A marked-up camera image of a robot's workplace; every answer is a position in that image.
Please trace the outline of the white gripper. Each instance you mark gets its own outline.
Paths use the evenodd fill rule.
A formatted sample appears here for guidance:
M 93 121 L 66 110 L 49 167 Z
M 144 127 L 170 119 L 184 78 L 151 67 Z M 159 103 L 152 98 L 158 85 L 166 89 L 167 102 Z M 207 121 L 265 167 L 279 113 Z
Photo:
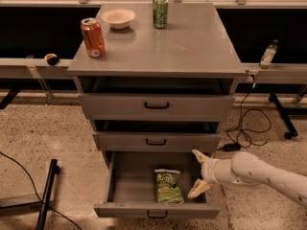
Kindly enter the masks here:
M 189 198 L 198 197 L 210 189 L 209 184 L 223 184 L 231 181 L 231 160 L 209 158 L 197 149 L 192 150 L 201 164 L 201 176 L 197 179 L 188 193 Z

